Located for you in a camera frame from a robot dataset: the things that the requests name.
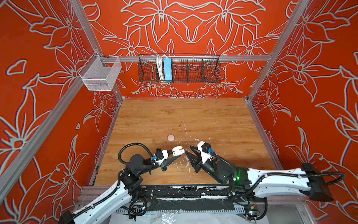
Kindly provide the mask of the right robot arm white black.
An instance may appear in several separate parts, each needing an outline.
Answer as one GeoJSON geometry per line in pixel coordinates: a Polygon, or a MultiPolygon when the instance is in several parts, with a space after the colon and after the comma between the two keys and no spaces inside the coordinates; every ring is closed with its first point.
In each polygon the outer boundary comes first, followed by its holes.
{"type": "Polygon", "coordinates": [[[195,172],[204,171],[219,184],[227,184],[231,196],[266,198],[303,196],[312,201],[331,202],[329,186],[346,178],[342,172],[320,172],[310,163],[289,170],[259,170],[237,167],[217,155],[210,144],[190,146],[185,152],[195,172]]]}

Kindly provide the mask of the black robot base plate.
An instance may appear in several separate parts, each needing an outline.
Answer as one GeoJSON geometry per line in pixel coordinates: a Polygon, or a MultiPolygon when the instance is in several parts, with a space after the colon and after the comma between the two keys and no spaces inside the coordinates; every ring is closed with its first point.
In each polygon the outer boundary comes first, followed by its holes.
{"type": "Polygon", "coordinates": [[[255,205],[259,210],[265,208],[264,199],[232,195],[227,185],[142,185],[141,190],[149,201],[149,211],[231,209],[234,205],[244,208],[255,205]]]}

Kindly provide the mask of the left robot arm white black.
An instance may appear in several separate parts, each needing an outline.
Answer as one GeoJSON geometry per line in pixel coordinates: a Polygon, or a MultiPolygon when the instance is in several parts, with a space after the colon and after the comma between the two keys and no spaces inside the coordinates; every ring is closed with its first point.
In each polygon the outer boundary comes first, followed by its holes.
{"type": "Polygon", "coordinates": [[[130,143],[122,147],[118,153],[118,160],[125,165],[125,169],[117,174],[117,180],[104,193],[94,199],[83,208],[74,212],[63,213],[58,223],[60,224],[99,224],[111,216],[117,209],[122,208],[128,212],[129,218],[135,218],[146,214],[149,200],[144,195],[141,186],[142,174],[151,173],[160,168],[163,172],[175,160],[179,159],[185,150],[182,146],[174,147],[171,151],[156,149],[151,151],[142,143],[130,143]],[[125,149],[139,146],[149,154],[148,159],[135,154],[129,162],[125,162],[121,155],[125,149]]]}

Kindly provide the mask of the white earbud charging case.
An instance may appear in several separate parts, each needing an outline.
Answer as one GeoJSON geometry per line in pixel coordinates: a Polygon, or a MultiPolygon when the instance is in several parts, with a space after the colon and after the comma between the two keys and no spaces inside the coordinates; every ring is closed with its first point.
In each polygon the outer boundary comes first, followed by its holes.
{"type": "Polygon", "coordinates": [[[183,149],[182,146],[176,146],[172,149],[173,156],[181,156],[184,153],[185,153],[185,150],[183,149]]]}

